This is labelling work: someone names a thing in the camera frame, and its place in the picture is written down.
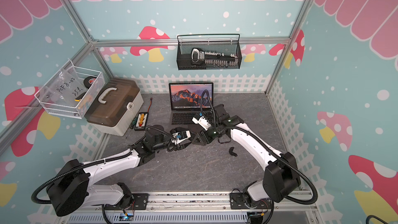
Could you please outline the black mouse battery cover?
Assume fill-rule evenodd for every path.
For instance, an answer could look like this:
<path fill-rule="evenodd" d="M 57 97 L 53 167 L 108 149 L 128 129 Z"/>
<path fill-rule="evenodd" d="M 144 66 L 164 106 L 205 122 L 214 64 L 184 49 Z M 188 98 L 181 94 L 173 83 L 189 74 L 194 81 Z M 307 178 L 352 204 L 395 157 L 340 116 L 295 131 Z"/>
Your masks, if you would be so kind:
<path fill-rule="evenodd" d="M 234 148 L 235 148 L 235 147 L 230 147 L 230 148 L 229 148 L 229 154 L 230 154 L 231 156 L 233 156 L 233 157 L 237 157 L 238 154 L 234 152 Z"/>

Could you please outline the grey laptop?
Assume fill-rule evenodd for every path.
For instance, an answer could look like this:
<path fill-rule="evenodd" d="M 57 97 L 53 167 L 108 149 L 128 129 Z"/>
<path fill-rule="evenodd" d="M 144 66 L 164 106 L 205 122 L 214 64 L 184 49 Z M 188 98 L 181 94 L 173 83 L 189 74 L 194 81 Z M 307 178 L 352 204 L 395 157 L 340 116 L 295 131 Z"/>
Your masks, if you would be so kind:
<path fill-rule="evenodd" d="M 212 82 L 170 83 L 171 124 L 194 124 L 193 117 L 201 112 L 204 112 L 206 116 L 211 116 L 213 89 Z"/>

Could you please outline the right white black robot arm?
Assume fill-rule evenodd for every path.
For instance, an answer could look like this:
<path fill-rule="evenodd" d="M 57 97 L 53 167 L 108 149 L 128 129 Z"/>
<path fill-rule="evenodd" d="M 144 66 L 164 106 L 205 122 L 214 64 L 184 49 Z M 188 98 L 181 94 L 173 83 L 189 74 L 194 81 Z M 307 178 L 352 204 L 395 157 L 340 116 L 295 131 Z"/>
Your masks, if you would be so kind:
<path fill-rule="evenodd" d="M 245 189 L 245 196 L 257 202 L 269 199 L 276 203 L 287 199 L 302 205 L 311 205 L 318 200 L 318 192 L 311 180 L 297 168 L 293 154 L 283 153 L 263 141 L 238 116 L 226 113 L 222 104 L 211 111 L 212 118 L 208 120 L 204 113 L 197 113 L 192 118 L 195 124 L 201 126 L 196 139 L 201 143 L 209 143 L 216 138 L 227 135 L 231 140 L 239 143 L 260 164 L 264 171 L 261 181 L 249 185 Z M 310 187 L 312 196 L 308 200 L 289 196 L 300 185 L 301 181 Z"/>

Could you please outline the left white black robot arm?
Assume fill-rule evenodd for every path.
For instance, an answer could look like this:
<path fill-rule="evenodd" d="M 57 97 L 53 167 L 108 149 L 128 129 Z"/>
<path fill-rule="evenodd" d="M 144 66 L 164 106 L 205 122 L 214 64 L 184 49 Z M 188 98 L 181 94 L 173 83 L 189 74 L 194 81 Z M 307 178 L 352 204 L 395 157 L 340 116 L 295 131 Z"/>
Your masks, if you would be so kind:
<path fill-rule="evenodd" d="M 184 149 L 190 138 L 191 132 L 187 128 L 177 127 L 165 132 L 160 125 L 147 126 L 144 135 L 125 151 L 91 162 L 81 163 L 77 159 L 67 162 L 55 177 L 34 190 L 31 200 L 36 204 L 51 204 L 59 217 L 91 205 L 126 209 L 135 202 L 126 184 L 107 186 L 98 182 L 148 163 L 159 150 Z"/>

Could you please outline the black board yellow connectors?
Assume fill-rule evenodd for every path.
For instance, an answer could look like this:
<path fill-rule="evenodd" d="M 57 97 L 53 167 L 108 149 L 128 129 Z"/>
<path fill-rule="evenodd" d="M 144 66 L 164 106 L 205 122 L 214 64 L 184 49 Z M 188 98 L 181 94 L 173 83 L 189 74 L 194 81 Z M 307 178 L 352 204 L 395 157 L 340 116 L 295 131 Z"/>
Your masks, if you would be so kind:
<path fill-rule="evenodd" d="M 147 125 L 148 112 L 141 112 L 137 115 L 137 121 L 134 126 L 135 131 L 144 131 Z"/>

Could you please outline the brown lid storage box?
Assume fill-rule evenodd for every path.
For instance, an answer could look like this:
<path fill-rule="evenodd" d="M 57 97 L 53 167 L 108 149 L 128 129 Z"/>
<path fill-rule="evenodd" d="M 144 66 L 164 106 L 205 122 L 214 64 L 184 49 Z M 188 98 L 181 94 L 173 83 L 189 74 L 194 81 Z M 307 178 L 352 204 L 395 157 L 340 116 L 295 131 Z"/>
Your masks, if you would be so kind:
<path fill-rule="evenodd" d="M 100 132 L 124 136 L 143 103 L 136 81 L 114 78 L 99 92 L 85 118 Z"/>

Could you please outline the socket set in basket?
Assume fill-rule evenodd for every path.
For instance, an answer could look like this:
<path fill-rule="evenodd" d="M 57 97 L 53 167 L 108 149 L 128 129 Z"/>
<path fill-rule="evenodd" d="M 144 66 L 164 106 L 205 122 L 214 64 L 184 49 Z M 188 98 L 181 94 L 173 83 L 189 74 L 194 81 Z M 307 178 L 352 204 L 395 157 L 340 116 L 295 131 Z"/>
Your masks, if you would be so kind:
<path fill-rule="evenodd" d="M 197 48 L 192 50 L 190 61 L 192 65 L 204 68 L 239 66 L 239 57 L 235 54 L 226 56 L 224 53 L 203 51 Z"/>

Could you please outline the yellow tool in basket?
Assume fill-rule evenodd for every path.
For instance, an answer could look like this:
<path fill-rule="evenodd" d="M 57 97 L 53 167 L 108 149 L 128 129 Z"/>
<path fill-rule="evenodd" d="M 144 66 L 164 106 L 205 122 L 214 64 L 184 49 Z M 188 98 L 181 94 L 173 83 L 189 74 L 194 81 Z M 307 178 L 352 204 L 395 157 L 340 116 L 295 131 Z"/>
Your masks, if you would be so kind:
<path fill-rule="evenodd" d="M 80 96 L 78 96 L 77 98 L 75 98 L 75 101 L 76 101 L 76 102 L 79 102 L 84 96 L 85 96 L 85 93 L 81 94 Z"/>

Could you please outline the black tape roll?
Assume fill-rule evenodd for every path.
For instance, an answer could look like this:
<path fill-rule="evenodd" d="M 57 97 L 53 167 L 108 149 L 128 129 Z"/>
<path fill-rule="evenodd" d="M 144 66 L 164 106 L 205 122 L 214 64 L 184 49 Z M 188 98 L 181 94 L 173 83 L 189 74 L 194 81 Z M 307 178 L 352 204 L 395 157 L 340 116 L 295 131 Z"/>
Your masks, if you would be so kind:
<path fill-rule="evenodd" d="M 97 77 L 95 77 L 95 76 L 88 76 L 88 77 L 86 77 L 86 78 L 84 79 L 84 86 L 85 86 L 87 89 L 89 89 L 89 88 L 94 84 L 94 82 L 96 81 L 96 79 L 97 79 Z"/>

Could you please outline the clear labelled plastic bag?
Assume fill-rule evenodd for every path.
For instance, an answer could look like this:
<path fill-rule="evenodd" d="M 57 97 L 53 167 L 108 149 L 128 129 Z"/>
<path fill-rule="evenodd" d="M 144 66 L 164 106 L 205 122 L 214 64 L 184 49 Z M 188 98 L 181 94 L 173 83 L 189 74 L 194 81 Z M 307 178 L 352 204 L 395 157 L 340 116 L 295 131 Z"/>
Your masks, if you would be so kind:
<path fill-rule="evenodd" d="M 78 104 L 75 98 L 86 92 L 85 86 L 78 80 L 78 77 L 63 68 L 59 70 L 48 89 L 53 95 L 63 99 L 72 107 Z"/>

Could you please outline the green handled screwdriver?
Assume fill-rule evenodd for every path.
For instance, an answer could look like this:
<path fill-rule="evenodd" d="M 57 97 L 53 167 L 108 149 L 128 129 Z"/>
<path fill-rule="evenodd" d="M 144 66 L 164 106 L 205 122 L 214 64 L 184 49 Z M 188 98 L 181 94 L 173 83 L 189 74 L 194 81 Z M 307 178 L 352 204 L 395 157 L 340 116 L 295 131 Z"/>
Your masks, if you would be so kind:
<path fill-rule="evenodd" d="M 136 125 L 136 122 L 137 122 L 137 118 L 134 118 L 133 120 L 132 120 L 132 122 L 131 122 L 131 124 L 130 124 L 130 129 L 134 129 L 134 127 L 135 127 L 135 125 Z"/>

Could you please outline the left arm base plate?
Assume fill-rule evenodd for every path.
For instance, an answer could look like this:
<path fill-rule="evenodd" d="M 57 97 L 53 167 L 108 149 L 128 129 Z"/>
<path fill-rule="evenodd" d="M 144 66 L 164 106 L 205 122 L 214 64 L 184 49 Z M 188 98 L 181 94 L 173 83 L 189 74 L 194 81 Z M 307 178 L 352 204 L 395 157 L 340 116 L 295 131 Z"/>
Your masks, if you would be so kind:
<path fill-rule="evenodd" d="M 131 196 L 123 197 L 116 205 L 105 205 L 105 210 L 145 210 L 149 201 L 148 198 L 148 194 L 133 193 Z"/>

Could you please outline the black mesh wall basket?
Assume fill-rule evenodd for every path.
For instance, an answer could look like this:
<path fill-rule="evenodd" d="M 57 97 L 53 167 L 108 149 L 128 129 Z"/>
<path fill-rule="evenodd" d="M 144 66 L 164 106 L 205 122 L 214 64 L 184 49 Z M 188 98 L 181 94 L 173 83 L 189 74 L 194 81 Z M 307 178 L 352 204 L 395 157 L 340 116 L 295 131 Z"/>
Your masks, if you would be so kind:
<path fill-rule="evenodd" d="M 239 34 L 178 35 L 179 70 L 240 69 Z"/>

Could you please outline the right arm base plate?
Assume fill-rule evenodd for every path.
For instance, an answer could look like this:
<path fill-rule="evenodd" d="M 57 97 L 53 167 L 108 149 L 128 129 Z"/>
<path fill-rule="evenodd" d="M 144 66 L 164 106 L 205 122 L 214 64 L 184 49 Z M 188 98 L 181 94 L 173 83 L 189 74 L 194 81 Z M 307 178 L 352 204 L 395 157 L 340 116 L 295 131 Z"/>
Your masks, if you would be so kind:
<path fill-rule="evenodd" d="M 248 194 L 233 191 L 229 194 L 231 209 L 260 209 L 268 211 L 272 207 L 272 203 L 268 199 L 253 200 Z"/>

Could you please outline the aluminium mounting rail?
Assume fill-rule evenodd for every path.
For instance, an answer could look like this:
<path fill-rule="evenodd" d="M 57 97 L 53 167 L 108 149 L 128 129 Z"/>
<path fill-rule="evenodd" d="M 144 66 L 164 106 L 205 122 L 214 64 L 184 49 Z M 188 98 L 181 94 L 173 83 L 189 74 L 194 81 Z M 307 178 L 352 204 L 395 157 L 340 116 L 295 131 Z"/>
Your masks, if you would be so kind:
<path fill-rule="evenodd" d="M 134 208 L 128 209 L 130 213 L 133 209 L 135 213 L 160 213 L 160 212 L 229 212 L 229 211 L 248 211 L 253 209 L 232 209 L 230 199 L 231 191 L 153 191 L 146 192 L 148 197 L 146 203 L 134 204 Z M 291 196 L 304 200 L 312 195 L 308 190 L 294 191 Z M 301 205 L 289 200 L 282 200 L 275 203 L 275 211 L 317 211 L 315 204 Z M 101 213 L 100 206 L 86 206 L 74 211 L 77 213 Z"/>

